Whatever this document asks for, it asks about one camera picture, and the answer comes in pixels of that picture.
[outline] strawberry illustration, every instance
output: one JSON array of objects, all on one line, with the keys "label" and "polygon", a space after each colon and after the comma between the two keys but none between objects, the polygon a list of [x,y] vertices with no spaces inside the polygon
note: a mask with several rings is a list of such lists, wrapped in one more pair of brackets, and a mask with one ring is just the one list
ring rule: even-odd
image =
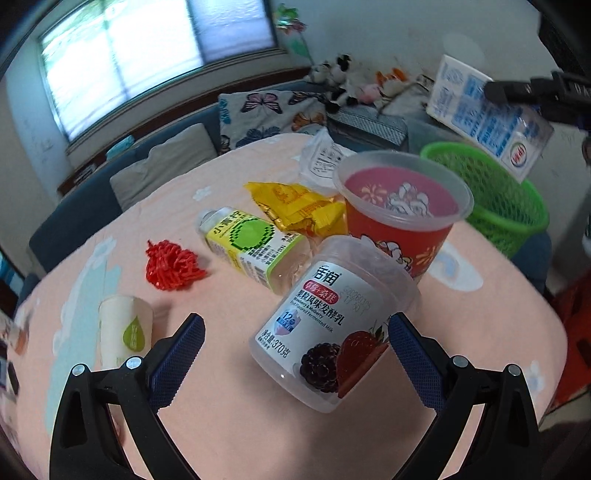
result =
[{"label": "strawberry illustration", "polygon": [[388,344],[380,341],[381,329],[376,333],[353,332],[340,346],[336,358],[339,398],[343,398],[386,351]]}]

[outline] cardboard box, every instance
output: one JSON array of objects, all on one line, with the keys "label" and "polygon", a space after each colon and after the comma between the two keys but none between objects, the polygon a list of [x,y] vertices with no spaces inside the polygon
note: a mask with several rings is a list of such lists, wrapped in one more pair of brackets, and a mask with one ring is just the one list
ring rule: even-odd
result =
[{"label": "cardboard box", "polygon": [[483,149],[521,183],[554,132],[525,105],[494,105],[484,98],[492,79],[443,56],[427,113]]}]

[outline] yellow snack package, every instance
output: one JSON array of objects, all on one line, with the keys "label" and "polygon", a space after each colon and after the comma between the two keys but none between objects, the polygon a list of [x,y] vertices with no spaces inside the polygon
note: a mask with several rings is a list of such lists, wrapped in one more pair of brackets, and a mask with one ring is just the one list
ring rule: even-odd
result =
[{"label": "yellow snack package", "polygon": [[346,235],[345,204],[323,197],[302,185],[256,183],[245,188],[280,230],[327,237]]}]

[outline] pink tablecloth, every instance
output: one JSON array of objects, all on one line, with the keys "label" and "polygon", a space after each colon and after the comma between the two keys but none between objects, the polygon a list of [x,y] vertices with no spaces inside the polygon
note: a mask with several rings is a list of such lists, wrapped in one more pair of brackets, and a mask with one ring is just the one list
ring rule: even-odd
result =
[{"label": "pink tablecloth", "polygon": [[[28,350],[12,358],[21,383],[21,453],[41,480],[48,478],[50,378],[64,375],[56,372],[56,358],[75,350],[79,339],[68,338],[69,332],[87,331],[79,323],[96,321],[94,311],[84,320],[73,314],[96,293],[85,290],[90,280],[100,294],[115,290],[150,302],[155,340],[171,335],[190,312],[205,319],[206,343],[173,404],[159,413],[203,480],[388,479],[408,458],[434,413],[422,406],[396,356],[387,352],[332,414],[309,409],[251,359],[246,345],[280,299],[215,258],[194,230],[205,208],[229,205],[260,215],[243,184],[297,181],[294,156],[308,138],[272,137],[176,178],[90,238],[35,289],[19,312],[21,319],[30,317]],[[156,290],[144,279],[148,239],[198,252],[210,275],[187,291]],[[449,355],[460,353],[477,367],[521,365],[540,419],[566,359],[561,323],[519,271],[466,223],[452,229],[445,250],[452,266],[442,258],[423,277],[423,313],[412,320]],[[478,416],[475,409],[445,475],[461,464]],[[125,450],[136,473],[150,478],[128,432]]]}]

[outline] green leaf logo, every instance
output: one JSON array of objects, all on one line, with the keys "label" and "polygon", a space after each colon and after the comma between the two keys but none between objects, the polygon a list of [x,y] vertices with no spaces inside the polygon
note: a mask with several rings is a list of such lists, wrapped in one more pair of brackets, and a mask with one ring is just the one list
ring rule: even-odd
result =
[{"label": "green leaf logo", "polygon": [[123,333],[123,343],[133,352],[141,352],[144,349],[146,340],[137,316],[125,329]]}]

